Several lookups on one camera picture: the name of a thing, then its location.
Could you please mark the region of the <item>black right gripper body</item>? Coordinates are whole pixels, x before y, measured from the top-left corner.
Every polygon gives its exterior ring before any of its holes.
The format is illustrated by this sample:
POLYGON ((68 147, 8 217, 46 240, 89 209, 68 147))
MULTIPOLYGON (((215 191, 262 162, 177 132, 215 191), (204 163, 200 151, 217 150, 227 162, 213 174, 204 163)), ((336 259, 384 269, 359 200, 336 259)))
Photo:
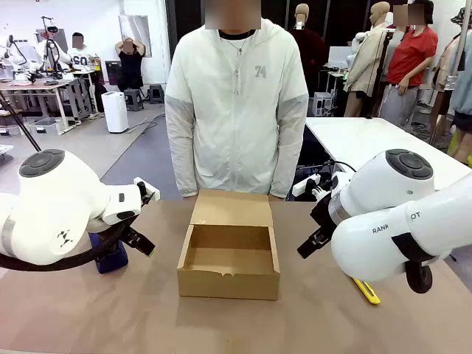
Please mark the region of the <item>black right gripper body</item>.
POLYGON ((331 235, 334 232, 334 222, 330 217, 329 203, 331 200, 331 193, 329 192, 312 209, 310 216, 320 226, 322 235, 331 235))

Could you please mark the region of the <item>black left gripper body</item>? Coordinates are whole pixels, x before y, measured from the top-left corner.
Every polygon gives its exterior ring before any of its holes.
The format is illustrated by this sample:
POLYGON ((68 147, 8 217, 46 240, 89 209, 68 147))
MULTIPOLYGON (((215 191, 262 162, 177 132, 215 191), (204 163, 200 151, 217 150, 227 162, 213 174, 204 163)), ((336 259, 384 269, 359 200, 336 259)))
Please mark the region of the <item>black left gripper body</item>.
POLYGON ((124 226, 120 231, 119 239, 128 246, 135 246, 138 242, 138 233, 129 226, 124 226))

